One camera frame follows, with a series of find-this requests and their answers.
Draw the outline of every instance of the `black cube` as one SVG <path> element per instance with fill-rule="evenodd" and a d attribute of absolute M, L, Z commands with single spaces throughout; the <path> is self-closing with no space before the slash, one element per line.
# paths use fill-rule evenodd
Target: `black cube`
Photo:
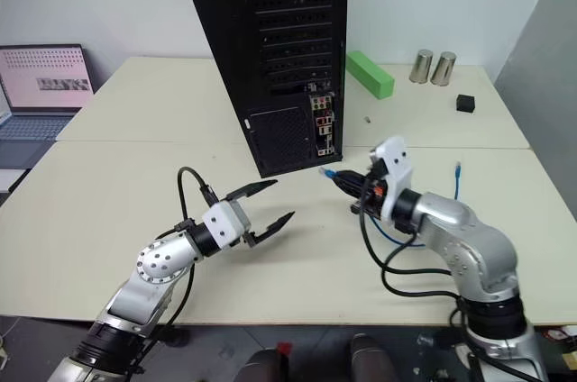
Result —
<path fill-rule="evenodd" d="M 468 112 L 472 114 L 472 111 L 475 110 L 475 97 L 470 95 L 458 95 L 457 110 L 459 112 Z"/>

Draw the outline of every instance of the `red object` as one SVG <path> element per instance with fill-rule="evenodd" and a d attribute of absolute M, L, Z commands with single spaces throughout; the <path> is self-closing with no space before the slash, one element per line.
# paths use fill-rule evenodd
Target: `red object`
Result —
<path fill-rule="evenodd" d="M 285 357 L 288 357 L 290 355 L 290 352 L 292 351 L 292 343 L 285 343 L 285 342 L 277 343 L 277 350 Z"/>

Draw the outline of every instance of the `metal cup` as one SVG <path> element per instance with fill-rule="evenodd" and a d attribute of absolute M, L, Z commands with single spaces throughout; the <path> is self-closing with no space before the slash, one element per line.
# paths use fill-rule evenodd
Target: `metal cup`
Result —
<path fill-rule="evenodd" d="M 433 52 L 431 50 L 419 50 L 408 79 L 413 83 L 426 83 L 429 79 L 429 69 L 431 68 L 432 60 Z"/>
<path fill-rule="evenodd" d="M 431 83 L 437 86 L 447 86 L 453 73 L 454 62 L 457 60 L 457 55 L 451 51 L 444 51 L 441 53 L 441 58 L 436 64 L 435 72 L 431 77 Z"/>

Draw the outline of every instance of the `green block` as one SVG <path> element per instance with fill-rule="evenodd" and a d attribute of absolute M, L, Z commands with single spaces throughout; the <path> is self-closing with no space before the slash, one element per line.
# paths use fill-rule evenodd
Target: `green block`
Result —
<path fill-rule="evenodd" d="M 395 79 L 361 51 L 347 53 L 346 69 L 379 100 L 393 95 Z"/>

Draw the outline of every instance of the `black computer case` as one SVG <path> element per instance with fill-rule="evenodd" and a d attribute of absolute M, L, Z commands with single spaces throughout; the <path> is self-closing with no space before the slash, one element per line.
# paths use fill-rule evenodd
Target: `black computer case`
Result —
<path fill-rule="evenodd" d="M 347 0 L 193 1 L 261 175 L 340 160 Z"/>

